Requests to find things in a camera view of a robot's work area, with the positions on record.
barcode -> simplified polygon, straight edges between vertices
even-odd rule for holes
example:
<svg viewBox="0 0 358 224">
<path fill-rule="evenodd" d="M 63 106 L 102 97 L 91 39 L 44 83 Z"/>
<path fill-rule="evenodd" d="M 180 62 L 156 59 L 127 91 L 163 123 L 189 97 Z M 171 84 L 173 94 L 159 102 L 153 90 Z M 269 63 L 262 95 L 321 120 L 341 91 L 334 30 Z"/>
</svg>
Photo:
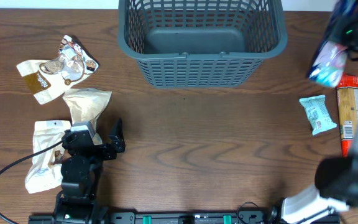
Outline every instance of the barcode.
<svg viewBox="0 0 358 224">
<path fill-rule="evenodd" d="M 318 129 L 321 129 L 321 121 L 316 121 L 316 125 Z"/>
<path fill-rule="evenodd" d="M 353 126 L 352 125 L 344 125 L 343 126 L 343 135 L 344 138 L 353 138 Z"/>
</svg>

basket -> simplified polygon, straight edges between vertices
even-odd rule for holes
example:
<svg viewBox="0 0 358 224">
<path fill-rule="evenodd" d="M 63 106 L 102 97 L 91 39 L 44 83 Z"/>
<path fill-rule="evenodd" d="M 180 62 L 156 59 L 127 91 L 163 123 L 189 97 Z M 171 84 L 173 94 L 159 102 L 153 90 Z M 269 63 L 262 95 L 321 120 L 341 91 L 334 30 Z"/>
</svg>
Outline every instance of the basket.
<svg viewBox="0 0 358 224">
<path fill-rule="evenodd" d="M 119 0 L 118 41 L 157 88 L 234 87 L 288 36 L 280 0 Z"/>
</svg>

blue snack package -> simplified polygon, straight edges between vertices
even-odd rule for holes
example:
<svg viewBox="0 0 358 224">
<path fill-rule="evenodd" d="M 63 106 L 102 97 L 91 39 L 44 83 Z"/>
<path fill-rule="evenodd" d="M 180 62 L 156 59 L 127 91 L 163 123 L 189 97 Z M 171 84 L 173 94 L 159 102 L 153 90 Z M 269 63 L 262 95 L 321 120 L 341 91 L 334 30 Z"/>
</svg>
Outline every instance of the blue snack package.
<svg viewBox="0 0 358 224">
<path fill-rule="evenodd" d="M 299 99 L 299 102 L 305 108 L 306 115 L 313 128 L 312 135 L 328 131 L 337 126 L 329 116 L 325 101 L 325 95 Z"/>
<path fill-rule="evenodd" d="M 306 77 L 320 85 L 334 88 L 342 78 L 347 47 L 341 44 L 348 20 L 358 13 L 358 0 L 338 0 Z"/>
</svg>

brown label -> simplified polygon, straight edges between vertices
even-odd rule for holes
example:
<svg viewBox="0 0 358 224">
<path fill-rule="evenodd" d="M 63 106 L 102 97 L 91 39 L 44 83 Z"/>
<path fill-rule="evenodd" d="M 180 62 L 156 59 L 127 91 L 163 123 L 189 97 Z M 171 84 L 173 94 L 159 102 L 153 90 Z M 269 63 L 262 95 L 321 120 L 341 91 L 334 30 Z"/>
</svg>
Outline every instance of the brown label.
<svg viewBox="0 0 358 224">
<path fill-rule="evenodd" d="M 38 71 L 23 77 L 32 94 L 39 93 L 50 87 L 48 80 Z"/>
</svg>

white wall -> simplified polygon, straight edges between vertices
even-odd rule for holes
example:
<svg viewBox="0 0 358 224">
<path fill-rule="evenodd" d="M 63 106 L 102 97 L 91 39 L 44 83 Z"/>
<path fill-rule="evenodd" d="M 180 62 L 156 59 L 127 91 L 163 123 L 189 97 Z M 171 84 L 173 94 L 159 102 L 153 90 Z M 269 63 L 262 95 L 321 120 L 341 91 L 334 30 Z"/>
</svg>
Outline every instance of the white wall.
<svg viewBox="0 0 358 224">
<path fill-rule="evenodd" d="M 336 0 L 282 0 L 286 11 L 332 11 L 335 2 Z M 118 0 L 0 0 L 0 8 L 117 9 Z"/>
</svg>

